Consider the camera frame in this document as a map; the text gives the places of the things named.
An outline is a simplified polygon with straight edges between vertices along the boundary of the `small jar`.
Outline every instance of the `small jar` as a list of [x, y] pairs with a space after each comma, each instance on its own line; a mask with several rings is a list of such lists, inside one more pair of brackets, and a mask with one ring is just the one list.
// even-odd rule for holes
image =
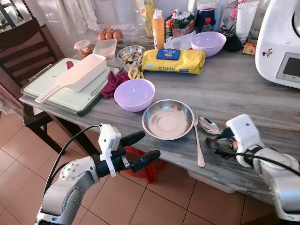
[[78, 41], [74, 45], [74, 49], [78, 49], [79, 53], [82, 56], [87, 56], [92, 53], [92, 50], [90, 48], [90, 41], [88, 40]]

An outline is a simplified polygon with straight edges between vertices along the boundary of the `dish towel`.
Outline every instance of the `dish towel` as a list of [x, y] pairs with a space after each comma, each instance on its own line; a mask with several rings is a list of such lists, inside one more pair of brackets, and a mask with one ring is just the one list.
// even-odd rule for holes
[[97, 28], [97, 18], [91, 0], [55, 0], [62, 23], [68, 34], [83, 34]]
[[113, 71], [109, 72], [108, 82], [101, 90], [103, 97], [105, 97], [106, 99], [112, 98], [117, 87], [128, 80], [129, 77], [126, 71], [120, 72], [117, 76], [113, 73]]

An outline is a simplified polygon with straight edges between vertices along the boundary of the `yellow package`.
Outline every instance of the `yellow package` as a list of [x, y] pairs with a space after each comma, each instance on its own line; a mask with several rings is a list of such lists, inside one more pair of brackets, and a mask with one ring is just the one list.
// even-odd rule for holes
[[135, 0], [139, 8], [140, 15], [145, 23], [145, 30], [148, 37], [153, 37], [152, 34], [152, 17], [154, 14], [153, 0]]
[[199, 74], [204, 66], [205, 52], [202, 50], [180, 49], [178, 60], [159, 60], [156, 58], [158, 51], [152, 49], [144, 53], [142, 70]]

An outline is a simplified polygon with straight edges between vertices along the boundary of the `white scoop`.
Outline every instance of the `white scoop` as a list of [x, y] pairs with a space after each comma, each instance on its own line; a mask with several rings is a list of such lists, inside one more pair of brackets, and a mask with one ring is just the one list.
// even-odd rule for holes
[[104, 56], [90, 54], [60, 75], [56, 83], [45, 93], [35, 99], [42, 103], [62, 88], [69, 88], [73, 92], [80, 92], [106, 69]]

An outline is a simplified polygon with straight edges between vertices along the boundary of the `purple bowl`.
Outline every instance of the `purple bowl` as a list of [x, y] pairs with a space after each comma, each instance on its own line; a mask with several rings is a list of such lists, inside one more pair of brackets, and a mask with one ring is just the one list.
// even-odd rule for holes
[[139, 112], [147, 108], [153, 101], [155, 87], [145, 79], [125, 81], [117, 87], [114, 100], [129, 112]]
[[217, 54], [225, 42], [226, 36], [214, 31], [202, 32], [191, 38], [192, 49], [205, 51], [206, 57]]

